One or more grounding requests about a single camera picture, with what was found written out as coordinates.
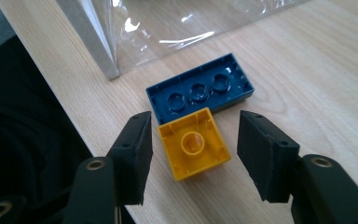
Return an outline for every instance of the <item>clear plastic bag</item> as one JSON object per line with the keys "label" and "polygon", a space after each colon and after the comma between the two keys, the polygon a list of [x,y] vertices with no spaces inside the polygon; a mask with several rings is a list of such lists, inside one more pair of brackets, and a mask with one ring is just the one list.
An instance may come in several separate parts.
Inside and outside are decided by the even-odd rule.
{"label": "clear plastic bag", "polygon": [[[68,0],[57,1],[62,6]],[[78,1],[86,12],[116,69],[126,73],[306,0],[72,1]],[[72,10],[62,9],[67,16]]]}

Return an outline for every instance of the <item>wooden table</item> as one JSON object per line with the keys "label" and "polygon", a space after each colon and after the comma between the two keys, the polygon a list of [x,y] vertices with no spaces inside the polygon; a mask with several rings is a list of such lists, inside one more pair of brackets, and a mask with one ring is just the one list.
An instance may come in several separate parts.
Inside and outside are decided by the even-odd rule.
{"label": "wooden table", "polygon": [[338,161],[358,184],[358,1],[310,0],[108,81],[56,1],[4,1],[4,11],[80,135],[104,156],[128,118],[152,110],[145,88],[233,52],[255,87],[214,115],[232,160],[172,178],[153,116],[154,157],[137,223],[290,223],[290,204],[263,203],[236,156],[240,110],[262,114],[300,155]]}

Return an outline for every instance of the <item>black fabric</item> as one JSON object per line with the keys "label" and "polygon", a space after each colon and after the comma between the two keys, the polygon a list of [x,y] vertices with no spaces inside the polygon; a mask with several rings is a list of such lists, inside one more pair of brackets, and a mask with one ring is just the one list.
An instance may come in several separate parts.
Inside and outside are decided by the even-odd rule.
{"label": "black fabric", "polygon": [[89,157],[20,40],[9,39],[0,47],[0,197],[48,201]]}

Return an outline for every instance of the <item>blue lego brick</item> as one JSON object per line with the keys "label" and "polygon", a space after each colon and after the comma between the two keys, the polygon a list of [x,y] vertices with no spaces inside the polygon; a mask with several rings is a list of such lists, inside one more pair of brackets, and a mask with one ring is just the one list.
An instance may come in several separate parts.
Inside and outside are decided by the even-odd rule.
{"label": "blue lego brick", "polygon": [[232,54],[146,89],[160,125],[204,107],[217,112],[250,97],[253,91]]}

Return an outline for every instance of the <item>orange-yellow brick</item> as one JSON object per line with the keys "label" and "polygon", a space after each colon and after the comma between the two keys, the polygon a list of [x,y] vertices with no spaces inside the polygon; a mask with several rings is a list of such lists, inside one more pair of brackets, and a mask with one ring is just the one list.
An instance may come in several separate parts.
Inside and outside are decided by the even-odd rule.
{"label": "orange-yellow brick", "polygon": [[231,159],[209,108],[163,124],[158,132],[175,180]]}

